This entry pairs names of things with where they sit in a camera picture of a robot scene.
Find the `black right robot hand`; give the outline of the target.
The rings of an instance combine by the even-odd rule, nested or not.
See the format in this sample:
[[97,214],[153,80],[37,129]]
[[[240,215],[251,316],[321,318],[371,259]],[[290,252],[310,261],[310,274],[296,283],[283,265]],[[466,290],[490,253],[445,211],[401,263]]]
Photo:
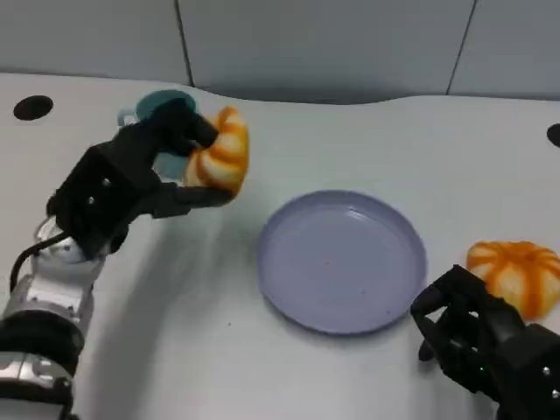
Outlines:
[[455,265],[415,298],[410,315],[423,335],[422,362],[498,405],[499,419],[559,417],[559,335],[525,324],[504,299]]

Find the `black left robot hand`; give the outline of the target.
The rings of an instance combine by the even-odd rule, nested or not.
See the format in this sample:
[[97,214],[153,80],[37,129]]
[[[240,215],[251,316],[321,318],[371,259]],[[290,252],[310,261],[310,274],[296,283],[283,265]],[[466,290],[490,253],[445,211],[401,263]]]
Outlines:
[[124,235],[142,214],[155,219],[219,207],[233,194],[221,187],[164,182],[153,169],[157,155],[186,157],[214,144],[218,131],[183,99],[172,99],[109,141],[87,149],[47,203],[47,213],[88,259]]

